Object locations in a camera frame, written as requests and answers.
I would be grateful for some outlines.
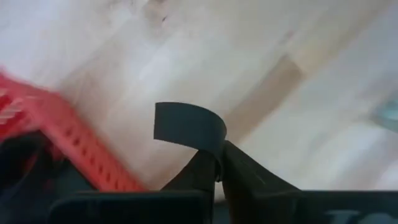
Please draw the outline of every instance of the black plastic strip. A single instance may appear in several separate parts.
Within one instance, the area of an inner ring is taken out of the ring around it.
[[[207,151],[218,161],[223,176],[224,121],[208,109],[186,103],[156,103],[154,139]]]

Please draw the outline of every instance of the wooden floor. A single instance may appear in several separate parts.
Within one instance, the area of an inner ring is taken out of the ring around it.
[[[297,187],[397,190],[398,134],[371,120],[398,89],[397,12],[395,0],[0,0],[0,65],[61,91],[152,189],[194,153],[152,140],[154,103],[182,101],[218,113]]]

